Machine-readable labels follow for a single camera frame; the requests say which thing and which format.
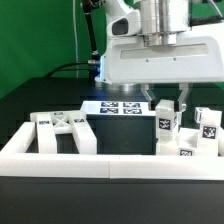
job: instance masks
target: green backdrop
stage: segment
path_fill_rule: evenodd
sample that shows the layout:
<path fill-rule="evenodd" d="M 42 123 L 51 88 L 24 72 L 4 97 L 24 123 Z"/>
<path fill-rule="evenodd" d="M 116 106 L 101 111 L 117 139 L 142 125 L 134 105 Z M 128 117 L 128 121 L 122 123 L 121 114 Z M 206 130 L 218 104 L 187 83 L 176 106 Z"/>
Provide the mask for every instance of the green backdrop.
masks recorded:
<path fill-rule="evenodd" d="M 91 51 L 80 2 L 76 1 L 78 52 L 79 60 L 87 60 Z M 218 5 L 224 12 L 224 2 Z M 207 4 L 193 6 L 194 16 L 213 13 Z M 103 9 L 95 10 L 92 16 L 98 48 L 103 53 Z M 0 0 L 0 98 L 26 80 L 75 60 L 72 0 Z"/>

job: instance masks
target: black cable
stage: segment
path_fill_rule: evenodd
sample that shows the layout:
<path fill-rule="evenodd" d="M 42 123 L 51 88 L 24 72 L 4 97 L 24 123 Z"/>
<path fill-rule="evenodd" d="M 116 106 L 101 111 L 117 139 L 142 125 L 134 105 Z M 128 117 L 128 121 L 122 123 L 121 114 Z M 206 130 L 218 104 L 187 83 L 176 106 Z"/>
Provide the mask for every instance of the black cable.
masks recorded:
<path fill-rule="evenodd" d="M 67 72 L 67 71 L 89 71 L 89 69 L 87 68 L 80 68 L 80 69 L 58 69 L 55 70 L 54 72 L 51 73 L 50 76 L 46 77 L 46 78 L 50 78 L 53 74 L 57 73 L 57 72 Z"/>
<path fill-rule="evenodd" d="M 211 5 L 211 7 L 215 10 L 216 14 L 222 18 L 223 15 L 221 13 L 221 11 L 219 10 L 219 7 L 217 6 L 217 4 L 215 3 L 215 1 L 213 0 L 207 0 L 207 2 Z"/>
<path fill-rule="evenodd" d="M 76 66 L 76 65 L 88 65 L 88 62 L 75 62 L 75 63 L 68 63 L 68 64 L 64 64 L 61 65 L 55 69 L 53 69 L 52 71 L 48 72 L 46 75 L 44 75 L 45 78 L 49 78 L 51 77 L 55 72 L 60 71 L 63 68 L 68 68 L 71 66 Z"/>
<path fill-rule="evenodd" d="M 93 30 L 92 17 L 90 14 L 85 14 L 85 18 L 86 18 L 88 32 L 89 32 L 92 56 L 93 56 L 93 59 L 98 59 L 99 54 L 98 54 L 96 38 L 95 38 L 94 30 Z"/>
<path fill-rule="evenodd" d="M 224 20 L 224 17 L 220 16 L 209 16 L 209 17 L 201 17 L 201 18 L 192 18 L 190 20 L 190 26 L 199 26 L 206 25 L 209 23 L 218 23 Z"/>

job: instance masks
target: white foam insert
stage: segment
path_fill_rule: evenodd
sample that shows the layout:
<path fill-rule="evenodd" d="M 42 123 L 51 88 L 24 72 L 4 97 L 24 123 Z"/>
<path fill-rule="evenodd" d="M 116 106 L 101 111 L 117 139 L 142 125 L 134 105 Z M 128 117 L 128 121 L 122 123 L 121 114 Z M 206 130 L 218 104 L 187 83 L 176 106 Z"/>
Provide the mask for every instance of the white foam insert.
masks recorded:
<path fill-rule="evenodd" d="M 35 123 L 24 122 L 0 153 L 25 153 L 35 136 Z"/>
<path fill-rule="evenodd" d="M 2 154 L 0 176 L 109 178 L 109 165 L 109 158 L 100 155 Z"/>
<path fill-rule="evenodd" d="M 57 153 L 57 140 L 50 114 L 37 114 L 37 137 L 39 153 Z"/>
<path fill-rule="evenodd" d="M 143 156 L 113 160 L 110 178 L 223 180 L 223 158 Z"/>
<path fill-rule="evenodd" d="M 97 139 L 81 111 L 69 114 L 72 134 L 80 154 L 97 154 Z"/>

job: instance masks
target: black surface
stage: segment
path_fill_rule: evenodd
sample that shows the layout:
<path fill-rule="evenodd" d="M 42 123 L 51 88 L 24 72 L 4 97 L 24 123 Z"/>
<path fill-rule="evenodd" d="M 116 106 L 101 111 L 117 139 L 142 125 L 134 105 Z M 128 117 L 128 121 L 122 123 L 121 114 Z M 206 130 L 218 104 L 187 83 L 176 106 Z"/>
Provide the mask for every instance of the black surface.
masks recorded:
<path fill-rule="evenodd" d="M 155 92 L 160 98 L 173 99 L 179 95 L 176 85 L 157 85 Z M 0 100 L 1 146 L 29 120 L 29 113 L 75 110 L 83 100 L 144 101 L 144 98 L 139 91 L 122 94 L 95 89 L 88 80 L 31 79 Z M 195 85 L 183 115 L 183 126 L 194 126 L 195 106 L 223 111 L 224 92 L 213 84 Z M 89 122 L 96 133 L 97 129 L 102 131 L 104 123 L 124 122 L 122 132 L 127 120 L 89 117 Z M 138 122 L 138 128 L 143 125 L 145 131 L 147 126 L 141 120 Z M 153 134 L 153 126 L 148 130 L 148 136 Z M 67 140 L 69 136 L 63 138 L 60 153 L 75 153 L 76 149 Z M 100 148 L 100 152 L 110 153 L 107 147 Z M 224 222 L 223 189 L 223 181 L 0 177 L 0 223 L 221 224 Z"/>

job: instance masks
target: white block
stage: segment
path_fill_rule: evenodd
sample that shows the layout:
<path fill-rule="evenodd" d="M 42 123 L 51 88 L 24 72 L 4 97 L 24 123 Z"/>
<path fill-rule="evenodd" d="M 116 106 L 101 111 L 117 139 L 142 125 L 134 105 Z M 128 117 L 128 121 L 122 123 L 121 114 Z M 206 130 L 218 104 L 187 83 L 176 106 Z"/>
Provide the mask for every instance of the white block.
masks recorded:
<path fill-rule="evenodd" d="M 218 156 L 216 141 L 198 143 L 199 130 L 181 128 L 178 135 L 179 156 Z"/>
<path fill-rule="evenodd" d="M 49 112 L 35 112 L 30 114 L 30 120 L 32 122 L 37 121 L 37 115 L 38 114 L 50 114 L 51 118 L 63 118 L 63 117 L 68 117 L 70 113 L 74 112 L 74 110 L 71 111 L 49 111 Z"/>
<path fill-rule="evenodd" d="M 36 136 L 34 122 L 24 122 L 1 153 L 25 153 Z"/>
<path fill-rule="evenodd" d="M 174 102 L 161 100 L 156 107 L 156 138 L 174 141 L 179 130 L 179 114 L 174 112 Z"/>
<path fill-rule="evenodd" d="M 219 127 L 210 125 L 200 125 L 197 148 L 216 148 L 218 147 L 218 139 Z"/>
<path fill-rule="evenodd" d="M 205 110 L 201 114 L 201 125 L 210 125 L 220 127 L 222 111 Z"/>
<path fill-rule="evenodd" d="M 56 135 L 72 133 L 72 127 L 68 124 L 68 115 L 60 118 L 51 115 L 51 118 L 54 123 L 54 133 Z"/>
<path fill-rule="evenodd" d="M 178 134 L 178 145 L 186 143 L 187 145 L 191 145 L 191 147 L 196 148 L 198 133 L 198 129 L 180 128 Z"/>
<path fill-rule="evenodd" d="M 177 156 L 178 146 L 176 141 L 163 142 L 158 140 L 156 144 L 156 155 L 159 156 Z"/>
<path fill-rule="evenodd" d="M 57 140 L 50 114 L 37 114 L 37 137 L 39 153 L 57 153 Z"/>
<path fill-rule="evenodd" d="M 224 130 L 219 128 L 219 154 L 224 156 Z"/>
<path fill-rule="evenodd" d="M 208 111 L 209 108 L 208 107 L 195 107 L 195 114 L 194 114 L 194 120 L 196 123 L 200 123 L 201 122 L 201 114 L 203 111 Z"/>
<path fill-rule="evenodd" d="M 69 115 L 73 138 L 80 154 L 97 154 L 97 139 L 86 121 L 86 115 L 77 111 Z"/>

